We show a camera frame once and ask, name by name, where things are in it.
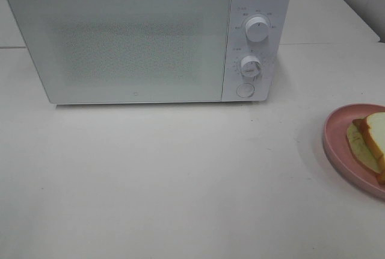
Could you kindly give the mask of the round white door button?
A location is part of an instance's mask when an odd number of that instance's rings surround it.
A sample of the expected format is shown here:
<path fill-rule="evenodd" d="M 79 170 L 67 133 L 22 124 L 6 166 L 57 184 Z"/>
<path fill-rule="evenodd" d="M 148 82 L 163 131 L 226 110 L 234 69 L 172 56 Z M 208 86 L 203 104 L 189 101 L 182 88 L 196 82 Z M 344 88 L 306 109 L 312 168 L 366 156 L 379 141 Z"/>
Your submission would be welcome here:
<path fill-rule="evenodd" d="M 254 94 L 254 85 L 249 83 L 241 84 L 237 87 L 236 94 L 240 98 L 249 98 Z"/>

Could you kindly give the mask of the white microwave door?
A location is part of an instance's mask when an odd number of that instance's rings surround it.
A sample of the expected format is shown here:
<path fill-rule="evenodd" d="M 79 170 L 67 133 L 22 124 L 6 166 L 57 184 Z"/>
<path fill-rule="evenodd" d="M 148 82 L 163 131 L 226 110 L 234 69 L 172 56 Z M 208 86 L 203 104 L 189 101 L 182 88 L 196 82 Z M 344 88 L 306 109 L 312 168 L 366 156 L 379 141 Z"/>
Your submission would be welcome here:
<path fill-rule="evenodd" d="M 8 0 L 54 104 L 219 101 L 230 0 Z"/>

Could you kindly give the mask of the pink round plate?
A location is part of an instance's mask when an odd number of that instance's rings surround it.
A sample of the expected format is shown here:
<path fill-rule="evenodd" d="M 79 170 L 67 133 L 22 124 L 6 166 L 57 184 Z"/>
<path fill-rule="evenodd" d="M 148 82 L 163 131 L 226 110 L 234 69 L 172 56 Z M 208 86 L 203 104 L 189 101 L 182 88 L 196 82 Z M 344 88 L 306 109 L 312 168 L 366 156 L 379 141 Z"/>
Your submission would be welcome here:
<path fill-rule="evenodd" d="M 358 189 L 383 200 L 384 186 L 377 182 L 374 171 L 355 158 L 347 138 L 347 129 L 354 119 L 381 111 L 384 107 L 375 104 L 350 104 L 334 110 L 325 121 L 322 144 L 329 162 L 342 177 Z"/>

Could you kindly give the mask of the white bread sandwich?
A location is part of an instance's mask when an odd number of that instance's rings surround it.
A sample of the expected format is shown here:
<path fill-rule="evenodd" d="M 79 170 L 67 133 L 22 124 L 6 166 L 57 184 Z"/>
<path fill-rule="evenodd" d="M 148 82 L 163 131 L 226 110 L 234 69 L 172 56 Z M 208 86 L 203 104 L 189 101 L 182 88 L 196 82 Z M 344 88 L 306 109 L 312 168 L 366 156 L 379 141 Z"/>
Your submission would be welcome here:
<path fill-rule="evenodd" d="M 384 185 L 384 112 L 354 119 L 346 137 L 353 156 Z"/>

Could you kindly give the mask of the lower white timer knob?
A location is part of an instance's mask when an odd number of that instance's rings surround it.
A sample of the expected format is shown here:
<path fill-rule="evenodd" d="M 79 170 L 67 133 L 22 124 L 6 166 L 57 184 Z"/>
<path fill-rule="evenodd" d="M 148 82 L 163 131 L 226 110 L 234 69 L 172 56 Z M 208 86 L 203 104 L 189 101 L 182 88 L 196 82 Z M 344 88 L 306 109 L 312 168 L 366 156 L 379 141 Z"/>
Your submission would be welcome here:
<path fill-rule="evenodd" d="M 261 72 L 260 60 L 254 55 L 248 55 L 241 59 L 240 70 L 242 76 L 246 78 L 254 78 Z"/>

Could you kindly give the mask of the upper white power knob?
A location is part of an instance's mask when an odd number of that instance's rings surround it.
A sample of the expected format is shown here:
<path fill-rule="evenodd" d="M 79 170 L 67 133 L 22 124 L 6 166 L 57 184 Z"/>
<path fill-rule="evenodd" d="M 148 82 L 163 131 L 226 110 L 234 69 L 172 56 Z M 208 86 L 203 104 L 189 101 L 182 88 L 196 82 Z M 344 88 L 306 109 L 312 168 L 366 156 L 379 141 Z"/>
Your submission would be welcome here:
<path fill-rule="evenodd" d="M 259 14 L 248 18 L 245 21 L 244 28 L 247 39 L 259 43 L 269 36 L 270 21 L 266 16 Z"/>

